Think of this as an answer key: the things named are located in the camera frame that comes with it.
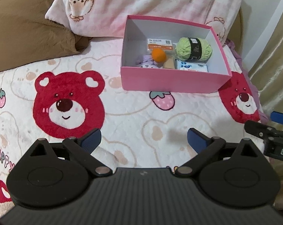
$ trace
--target green yarn ball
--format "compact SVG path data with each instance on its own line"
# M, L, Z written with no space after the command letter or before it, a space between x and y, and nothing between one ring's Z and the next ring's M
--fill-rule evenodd
M199 61L205 61L211 56L212 48L210 44L208 44L207 40L201 39L201 38L197 38L197 39L200 41L201 47L202 47L202 54L201 54L201 58L199 59ZM180 60L182 61L188 60L190 57L191 50L192 48L191 48L190 41L188 38L183 37L177 43L176 53L177 53L177 57Z

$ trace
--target pink plush pillow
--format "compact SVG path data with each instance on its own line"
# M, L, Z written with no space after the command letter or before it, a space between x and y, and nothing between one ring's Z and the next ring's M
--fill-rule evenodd
M45 18L86 37L123 37L127 15L169 17L210 25L224 43L241 1L55 0Z

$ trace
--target open cardboard box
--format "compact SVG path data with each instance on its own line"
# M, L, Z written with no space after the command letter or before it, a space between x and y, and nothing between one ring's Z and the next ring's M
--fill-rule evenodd
M208 73L136 67L138 56L149 54L148 38L168 39L177 43L181 37L203 38L210 43L213 51L207 60ZM124 90L212 93L222 87L231 76L222 45L212 27L161 17L127 17L121 59Z

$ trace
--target orange ball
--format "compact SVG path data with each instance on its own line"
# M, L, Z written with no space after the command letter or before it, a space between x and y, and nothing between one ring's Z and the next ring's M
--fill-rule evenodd
M152 58L157 63L164 63L166 61L166 53L160 48L152 50Z

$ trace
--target bed sheet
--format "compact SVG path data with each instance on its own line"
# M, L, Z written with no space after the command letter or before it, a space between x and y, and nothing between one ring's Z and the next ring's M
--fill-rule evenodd
M10 201L7 175L37 138L58 142L102 125L92 155L115 170L182 165L196 156L189 128L228 142L250 137L243 123L259 121L258 109L228 46L233 77L211 94L125 91L121 49L122 39L94 38L80 55L0 73L0 206Z

